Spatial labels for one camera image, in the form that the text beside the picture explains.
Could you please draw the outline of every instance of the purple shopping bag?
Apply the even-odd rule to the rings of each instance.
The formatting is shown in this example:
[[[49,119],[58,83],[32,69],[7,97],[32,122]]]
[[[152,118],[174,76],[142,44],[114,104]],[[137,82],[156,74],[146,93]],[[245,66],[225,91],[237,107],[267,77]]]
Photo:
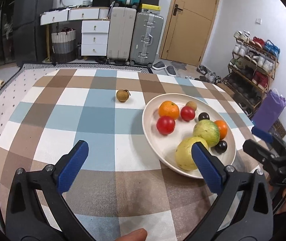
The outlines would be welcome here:
[[[285,106],[285,98],[282,97],[282,95],[279,95],[276,89],[269,90],[267,96],[262,101],[261,106],[252,118],[253,124],[257,128],[268,132]]]

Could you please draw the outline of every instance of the yellow-green fruit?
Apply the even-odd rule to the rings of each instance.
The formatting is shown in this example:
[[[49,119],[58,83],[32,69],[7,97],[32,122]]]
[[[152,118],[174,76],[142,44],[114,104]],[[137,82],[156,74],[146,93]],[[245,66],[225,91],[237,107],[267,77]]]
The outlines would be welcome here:
[[[192,159],[192,145],[195,142],[201,142],[206,149],[209,149],[206,141],[200,137],[190,137],[185,138],[182,142],[178,145],[176,152],[175,152],[175,161],[178,166],[185,170],[195,170],[197,166],[195,165]]]
[[[194,111],[196,111],[196,109],[197,109],[197,105],[196,105],[196,102],[194,102],[194,101],[188,101],[187,102],[187,104],[185,104],[185,106],[189,106],[189,107],[191,107],[192,109],[194,109]]]
[[[119,90],[117,93],[116,93],[116,98],[120,101],[120,102],[125,102],[128,100],[129,96],[131,94],[129,93],[128,90]]]
[[[208,119],[203,119],[194,126],[193,136],[205,139],[210,148],[214,147],[220,141],[218,126]]]

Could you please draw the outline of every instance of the slipper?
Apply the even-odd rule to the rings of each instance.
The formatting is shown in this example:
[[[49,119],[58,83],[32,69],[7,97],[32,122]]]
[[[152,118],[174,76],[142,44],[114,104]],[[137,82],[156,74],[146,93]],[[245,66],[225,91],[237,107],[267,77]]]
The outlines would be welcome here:
[[[163,62],[157,62],[152,66],[152,68],[154,70],[163,70],[165,69],[165,64]]]
[[[167,75],[176,77],[176,69],[172,65],[167,66],[165,68],[165,71]]]
[[[0,80],[0,87],[3,86],[5,84],[4,80]]]

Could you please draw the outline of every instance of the blue gripper pad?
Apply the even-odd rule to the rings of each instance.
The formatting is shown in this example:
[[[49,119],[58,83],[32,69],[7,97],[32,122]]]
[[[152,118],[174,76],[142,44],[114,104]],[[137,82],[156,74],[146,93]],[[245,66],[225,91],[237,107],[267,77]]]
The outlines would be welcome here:
[[[78,172],[88,156],[88,144],[83,141],[57,177],[57,191],[61,195],[73,184]]]
[[[266,143],[273,143],[273,136],[257,127],[251,129],[253,135],[256,135],[260,139],[263,139]]]
[[[203,147],[203,145],[200,147],[198,144],[202,143],[194,143],[192,146],[192,159],[201,172],[210,191],[212,193],[220,194],[223,189],[222,177],[204,153],[207,149]]]

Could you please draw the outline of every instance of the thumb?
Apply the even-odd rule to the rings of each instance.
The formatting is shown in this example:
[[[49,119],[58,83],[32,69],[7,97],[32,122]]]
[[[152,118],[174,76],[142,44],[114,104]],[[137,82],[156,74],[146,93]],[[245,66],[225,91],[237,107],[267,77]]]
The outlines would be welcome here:
[[[138,229],[125,236],[119,237],[115,241],[145,241],[146,237],[147,231],[145,229]]]

